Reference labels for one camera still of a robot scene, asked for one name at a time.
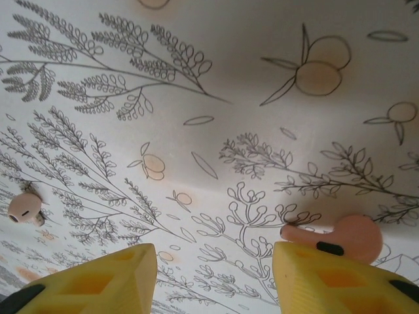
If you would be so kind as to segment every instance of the orange fruit drawing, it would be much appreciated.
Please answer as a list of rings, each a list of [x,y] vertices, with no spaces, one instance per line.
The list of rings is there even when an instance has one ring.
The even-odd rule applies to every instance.
[[[186,193],[179,193],[176,199],[184,205],[190,205],[192,203],[192,198]]]
[[[295,76],[295,86],[307,95],[326,96],[342,82],[339,70],[329,63],[309,61],[302,65]]]
[[[163,172],[166,166],[164,165],[163,160],[155,155],[146,154],[143,156],[144,165],[148,169],[154,172]]]
[[[418,107],[414,103],[396,103],[388,109],[387,117],[394,122],[410,122],[416,118]]]
[[[351,61],[349,44],[340,36],[323,36],[310,44],[306,26],[302,25],[302,52],[300,63],[280,59],[262,58],[263,61],[294,71],[294,75],[280,86],[260,106],[284,96],[295,85],[309,96],[327,96],[342,83],[342,73]]]

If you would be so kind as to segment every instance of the stem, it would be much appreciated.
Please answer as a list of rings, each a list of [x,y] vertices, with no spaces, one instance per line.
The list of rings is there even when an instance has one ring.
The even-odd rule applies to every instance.
[[[378,217],[378,218],[375,218],[375,219],[373,219],[373,221],[375,221],[375,222],[380,222],[380,221],[382,221],[382,220],[384,220],[385,218],[387,218],[387,217],[394,217],[394,216],[398,216],[398,215],[400,215],[400,217],[399,218],[397,218],[397,221],[400,221],[401,219],[403,219],[403,217],[406,215],[406,214],[408,214],[410,211],[412,211],[413,209],[417,209],[417,208],[419,208],[419,205],[414,205],[414,206],[412,206],[412,207],[409,207],[409,208],[407,208],[407,209],[404,209],[404,210],[402,210],[402,211],[394,211],[394,212],[389,212],[388,214],[386,214],[386,215],[383,215],[383,216],[380,216],[380,217]]]

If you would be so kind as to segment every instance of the line drawing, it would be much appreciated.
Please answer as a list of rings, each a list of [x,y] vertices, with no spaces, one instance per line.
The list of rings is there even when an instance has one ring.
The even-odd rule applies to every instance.
[[[183,123],[184,126],[200,126],[201,124],[209,123],[214,120],[213,116],[197,116],[191,118]]]
[[[373,263],[373,266],[406,277],[413,283],[419,282],[419,256],[409,256],[403,253],[394,256],[392,248],[385,243],[380,257]]]
[[[260,106],[268,105],[284,96],[293,86],[308,96],[327,96],[342,83],[342,73],[351,61],[351,48],[341,36],[328,35],[310,43],[306,26],[302,25],[302,52],[298,63],[278,58],[261,58],[263,61],[294,71],[289,78]]]
[[[174,220],[181,220],[179,217],[172,215],[172,214],[166,214],[167,217],[172,218]]]
[[[416,13],[419,11],[419,3],[418,0],[405,0],[406,4],[414,3],[414,6],[412,7],[413,13]]]
[[[367,38],[374,41],[383,41],[385,43],[405,43],[409,40],[405,34],[387,29],[373,31],[367,35]]]
[[[413,162],[410,162],[408,164],[404,164],[399,166],[400,170],[415,170],[419,171],[419,154],[415,152],[409,152],[407,156],[413,160]]]
[[[223,237],[236,245],[253,261],[249,268],[244,266],[241,260],[231,260],[228,253],[219,247],[212,247],[204,244],[200,250],[202,255],[198,258],[206,263],[225,262],[231,266],[237,267],[244,275],[249,276],[258,281],[260,286],[266,292],[269,300],[262,297],[262,294],[256,289],[248,287],[246,289],[237,286],[217,287],[216,292],[223,294],[230,294],[233,297],[235,294],[245,296],[248,298],[256,298],[261,301],[278,306],[278,297],[276,296],[276,287],[272,276],[272,261],[265,259],[272,258],[273,245],[269,243],[265,237],[260,236],[256,238],[249,238],[247,231],[252,228],[273,228],[279,230],[286,223],[293,223],[297,225],[309,224],[321,218],[321,214],[312,214],[308,211],[299,213],[294,217],[296,204],[282,205],[279,204],[274,210],[268,210],[268,207],[261,205],[260,202],[265,198],[265,191],[247,190],[244,182],[239,182],[236,188],[228,188],[227,194],[232,201],[228,205],[229,213],[225,218],[211,217],[207,214],[201,213],[199,216],[192,216],[195,223],[201,225],[201,229],[196,232],[204,237]],[[240,231],[235,231],[234,226],[240,227]],[[207,266],[200,266],[202,271],[197,271],[203,275],[205,279],[215,278],[221,282],[233,285],[235,279],[233,276],[222,277],[214,276],[211,268]],[[199,278],[199,281],[211,290],[215,287],[215,283],[209,280]]]
[[[218,175],[216,174],[215,170],[203,159],[203,157],[199,156],[195,152],[191,152],[192,157],[194,158],[196,164],[204,170],[209,176],[213,177],[214,179],[218,180]]]
[[[16,121],[15,118],[13,118],[9,113],[6,114],[6,117],[10,120],[10,121]]]
[[[281,130],[282,134],[284,134],[286,137],[289,137],[293,141],[297,140],[297,136],[295,136],[295,134],[293,132],[289,131],[287,128],[282,126],[282,127],[280,127],[280,130]]]
[[[143,168],[145,178],[160,181],[164,179],[164,170],[166,165],[163,160],[153,154],[146,154],[147,149],[150,146],[150,142],[146,142],[140,148],[141,159],[134,160],[131,162],[127,168],[133,168],[138,165],[141,165]]]
[[[192,198],[188,194],[186,193],[177,194],[176,191],[173,190],[173,197],[166,196],[166,198],[168,200],[175,201],[180,207],[182,207],[187,212],[189,213],[191,212],[189,208],[187,207],[187,205],[192,204]]]
[[[157,257],[159,257],[159,259],[166,265],[168,265],[168,262],[173,262],[173,260],[175,259],[170,253],[167,253],[165,251],[158,252]]]
[[[27,138],[10,126],[0,131],[0,145],[10,152],[0,149],[0,174],[22,186],[49,187],[63,203],[63,216],[77,241],[86,246],[106,247],[119,240],[135,245],[143,236],[162,230],[192,242],[160,221],[161,212],[131,180],[122,182],[128,194],[117,186],[117,164],[106,142],[92,133],[85,136],[62,111],[55,107],[46,115],[34,111],[33,121],[25,127],[30,130]],[[14,156],[26,160],[18,162]]]
[[[404,124],[416,118],[418,115],[418,106],[415,103],[402,101],[392,105],[386,116],[379,116],[364,121],[364,124],[393,124],[399,145],[405,141]]]
[[[195,237],[188,230],[186,230],[184,227],[181,227],[181,231],[185,237],[196,243]]]
[[[177,287],[180,289],[179,292],[175,291],[168,295],[168,301],[170,302],[182,302],[184,300],[197,301],[199,304],[204,304],[205,306],[219,305],[229,311],[232,311],[233,313],[240,314],[240,312],[236,311],[235,309],[232,309],[231,307],[221,302],[218,302],[208,296],[200,294],[199,292],[194,290],[194,283],[192,281],[188,281],[185,276],[181,276],[180,279],[176,279],[173,268],[159,266],[157,270],[156,284],[160,287]],[[203,286],[202,288],[204,288],[205,291],[209,291],[205,286]]]
[[[174,305],[168,305],[160,301],[153,300],[151,314],[187,314],[187,313],[183,311],[182,309],[175,307]]]
[[[248,308],[246,305],[239,304],[238,306],[240,306],[242,309],[245,309],[246,311],[250,310],[250,308]]]
[[[138,0],[141,5],[150,10],[160,10],[163,9],[170,0]]]
[[[59,80],[57,85],[61,90],[58,93],[81,103],[75,106],[75,110],[82,114],[108,113],[116,109],[119,120],[137,119],[145,111],[154,111],[154,105],[146,96],[147,90],[165,86],[228,103],[209,94],[200,83],[200,77],[210,71],[212,61],[206,59],[202,51],[180,41],[162,26],[152,25],[147,31],[133,21],[100,13],[100,22],[111,30],[93,31],[88,35],[39,5],[23,0],[15,2],[51,26],[13,14],[24,30],[10,31],[8,37],[31,43],[29,51],[42,58],[14,60],[0,54],[0,65],[9,65],[6,70],[9,76],[2,79],[7,85],[5,90],[24,94],[23,101],[45,101],[57,76],[65,73],[66,68],[76,67],[97,74],[84,77],[79,82]],[[54,40],[54,32],[64,35],[63,41]],[[147,43],[151,39],[160,44],[160,50],[170,52],[171,59],[163,59],[149,50]],[[114,68],[100,61],[100,56],[106,52],[104,46],[129,55],[129,65],[133,69]],[[87,61],[77,63],[83,59],[80,57],[87,58]],[[24,81],[21,75],[31,78]],[[124,105],[115,108],[115,104],[123,99],[126,100]]]
[[[286,181],[276,182],[277,192],[292,195],[292,191],[301,195],[312,195],[316,200],[320,195],[336,198],[342,187],[353,188],[357,196],[369,193],[381,193],[393,196],[392,205],[379,205],[379,213],[374,221],[387,224],[415,226],[419,220],[419,194],[407,194],[392,190],[394,174],[377,173],[374,162],[367,156],[366,148],[359,150],[353,146],[343,147],[332,142],[331,150],[322,150],[323,157],[338,162],[327,173],[322,173],[314,162],[308,162],[307,170],[293,169],[293,155],[285,149],[274,151],[265,143],[259,142],[257,134],[245,133],[236,140],[227,139],[220,152],[220,159],[230,164],[236,173],[249,175],[252,179],[261,179],[265,171],[283,171],[287,174]],[[414,164],[408,168],[415,169]]]

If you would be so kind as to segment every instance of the wallpaper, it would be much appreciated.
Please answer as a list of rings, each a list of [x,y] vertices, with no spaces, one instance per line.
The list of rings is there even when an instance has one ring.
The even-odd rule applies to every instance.
[[[419,1],[0,8],[0,293],[154,243],[154,314],[279,313],[281,226],[350,213],[419,283]]]

